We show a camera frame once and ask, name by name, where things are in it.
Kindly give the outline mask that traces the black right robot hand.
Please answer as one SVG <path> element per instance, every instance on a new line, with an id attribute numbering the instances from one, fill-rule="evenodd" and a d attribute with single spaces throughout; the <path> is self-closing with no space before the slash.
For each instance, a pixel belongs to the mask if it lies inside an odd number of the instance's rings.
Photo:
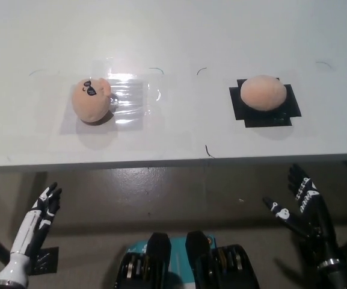
<path id="1" fill-rule="evenodd" d="M 323 268 L 347 263 L 340 249 L 333 222 L 323 196 L 311 177 L 297 164 L 289 169 L 288 188 L 295 198 L 299 214 L 264 197 L 263 202 L 275 218 L 299 238 L 299 247 L 307 264 Z"/>

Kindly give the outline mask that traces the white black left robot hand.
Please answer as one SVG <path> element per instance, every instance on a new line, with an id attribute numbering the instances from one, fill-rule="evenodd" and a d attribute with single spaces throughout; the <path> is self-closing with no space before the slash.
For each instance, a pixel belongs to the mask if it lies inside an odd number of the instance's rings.
<path id="1" fill-rule="evenodd" d="M 0 271 L 0 288 L 27 288 L 35 259 L 60 208 L 62 189 L 56 182 L 40 194 L 26 213 L 10 250 L 10 260 Z"/>

